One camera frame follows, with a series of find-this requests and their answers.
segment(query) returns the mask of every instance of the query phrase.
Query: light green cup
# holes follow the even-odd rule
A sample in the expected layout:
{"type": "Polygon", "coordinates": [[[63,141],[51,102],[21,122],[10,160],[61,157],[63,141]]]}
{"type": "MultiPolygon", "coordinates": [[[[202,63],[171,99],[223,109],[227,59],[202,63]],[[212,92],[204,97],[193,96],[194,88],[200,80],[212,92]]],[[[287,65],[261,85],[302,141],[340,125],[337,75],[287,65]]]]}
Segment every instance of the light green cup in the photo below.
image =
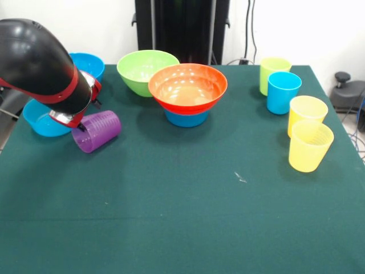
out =
{"type": "Polygon", "coordinates": [[[122,57],[116,69],[131,90],[140,96],[152,97],[148,90],[150,78],[159,70],[179,63],[175,56],[165,51],[139,50],[122,57]]]}
{"type": "Polygon", "coordinates": [[[260,64],[260,92],[267,96],[268,78],[276,71],[290,71],[291,63],[282,58],[265,58],[260,64]]]}

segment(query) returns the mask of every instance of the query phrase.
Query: blue bowl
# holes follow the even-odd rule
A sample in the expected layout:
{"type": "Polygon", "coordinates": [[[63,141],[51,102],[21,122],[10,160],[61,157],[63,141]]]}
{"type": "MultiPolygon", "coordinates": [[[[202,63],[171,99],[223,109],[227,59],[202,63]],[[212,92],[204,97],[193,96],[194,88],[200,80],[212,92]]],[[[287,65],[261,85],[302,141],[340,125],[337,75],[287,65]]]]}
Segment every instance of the blue bowl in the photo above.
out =
{"type": "Polygon", "coordinates": [[[196,127],[202,124],[208,117],[209,111],[196,115],[181,115],[165,110],[166,118],[170,123],[178,127],[196,127]]]}
{"type": "Polygon", "coordinates": [[[36,133],[45,137],[61,136],[71,131],[69,127],[54,121],[49,112],[49,107],[32,99],[24,106],[23,116],[36,133]]]}
{"type": "Polygon", "coordinates": [[[70,53],[70,56],[79,70],[89,73],[99,83],[102,82],[105,64],[99,57],[89,53],[70,53]]]}

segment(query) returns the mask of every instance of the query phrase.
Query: green bowl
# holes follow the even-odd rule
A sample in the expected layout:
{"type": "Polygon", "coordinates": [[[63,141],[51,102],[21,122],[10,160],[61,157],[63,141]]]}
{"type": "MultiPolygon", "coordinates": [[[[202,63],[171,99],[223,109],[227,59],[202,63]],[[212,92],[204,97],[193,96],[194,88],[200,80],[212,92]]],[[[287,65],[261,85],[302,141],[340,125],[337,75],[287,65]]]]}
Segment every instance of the green bowl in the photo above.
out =
{"type": "Polygon", "coordinates": [[[175,56],[164,51],[139,50],[122,57],[116,69],[131,90],[140,96],[152,97],[148,90],[150,78],[159,70],[179,63],[175,56]]]}

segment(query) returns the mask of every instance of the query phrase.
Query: blue cup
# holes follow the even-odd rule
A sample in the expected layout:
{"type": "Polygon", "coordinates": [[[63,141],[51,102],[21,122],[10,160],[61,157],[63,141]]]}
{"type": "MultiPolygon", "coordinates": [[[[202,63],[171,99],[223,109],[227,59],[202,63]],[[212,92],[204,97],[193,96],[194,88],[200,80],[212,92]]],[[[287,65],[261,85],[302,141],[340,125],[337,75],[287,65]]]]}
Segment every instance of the blue cup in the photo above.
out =
{"type": "Polygon", "coordinates": [[[299,76],[291,72],[278,71],[270,74],[267,89],[267,109],[274,114],[287,114],[292,100],[302,85],[299,76]]]}
{"type": "Polygon", "coordinates": [[[170,123],[178,127],[196,127],[202,124],[208,117],[209,111],[196,115],[181,115],[165,110],[166,118],[170,123]]]}
{"type": "Polygon", "coordinates": [[[72,61],[79,70],[83,70],[102,82],[105,70],[104,62],[97,56],[89,53],[70,53],[72,61]]]}

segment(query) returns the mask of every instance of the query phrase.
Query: white wall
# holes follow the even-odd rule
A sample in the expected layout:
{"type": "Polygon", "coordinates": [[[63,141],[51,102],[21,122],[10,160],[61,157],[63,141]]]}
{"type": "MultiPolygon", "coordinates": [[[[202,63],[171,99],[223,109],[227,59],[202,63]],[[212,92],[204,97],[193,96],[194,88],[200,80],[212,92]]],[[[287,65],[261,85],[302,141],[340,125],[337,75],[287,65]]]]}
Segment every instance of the white wall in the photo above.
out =
{"type": "Polygon", "coordinates": [[[27,18],[50,30],[69,52],[116,63],[137,50],[134,0],[0,0],[0,19],[27,18]]]}
{"type": "MultiPolygon", "coordinates": [[[[295,65],[311,65],[328,92],[334,73],[348,71],[365,80],[364,0],[256,0],[256,63],[282,56],[295,65]]],[[[242,57],[248,0],[231,0],[224,63],[242,57]]],[[[137,50],[131,27],[134,0],[0,0],[0,18],[30,18],[58,37],[69,51],[96,54],[106,63],[137,50]]],[[[253,47],[249,45],[249,58],[253,47]]]]}
{"type": "MultiPolygon", "coordinates": [[[[280,56],[295,65],[310,65],[327,93],[339,70],[365,80],[364,0],[256,1],[256,64],[263,57],[280,56]]],[[[247,4],[248,0],[231,0],[224,62],[244,55],[247,4]]],[[[250,38],[248,58],[252,57],[250,38]]]]}

